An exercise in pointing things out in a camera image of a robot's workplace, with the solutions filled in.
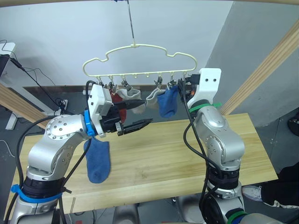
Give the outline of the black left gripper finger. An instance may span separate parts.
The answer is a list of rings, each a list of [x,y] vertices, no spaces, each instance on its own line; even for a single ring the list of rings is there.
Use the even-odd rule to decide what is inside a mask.
[[[125,134],[129,134],[138,130],[141,130],[142,128],[146,127],[148,124],[150,124],[153,121],[153,118],[150,119],[142,119],[138,120],[136,122],[133,122],[131,125],[124,126],[123,124],[120,124],[120,130],[117,131],[118,136],[122,136]]]
[[[119,110],[122,110],[122,109],[130,110],[130,109],[137,108],[143,104],[145,104],[145,101],[141,100],[141,99],[129,99],[129,100],[123,100],[123,101],[114,103],[114,105]]]

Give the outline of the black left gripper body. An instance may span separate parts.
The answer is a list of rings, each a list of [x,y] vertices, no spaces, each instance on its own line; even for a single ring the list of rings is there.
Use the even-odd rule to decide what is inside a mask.
[[[110,107],[106,116],[102,116],[101,127],[104,133],[121,132],[121,116],[119,107],[113,105]]]

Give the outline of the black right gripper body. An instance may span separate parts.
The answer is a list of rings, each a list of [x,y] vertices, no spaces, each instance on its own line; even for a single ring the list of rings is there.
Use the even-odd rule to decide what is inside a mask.
[[[199,81],[200,74],[192,74],[186,78],[185,96],[187,101],[189,101],[195,95]]]

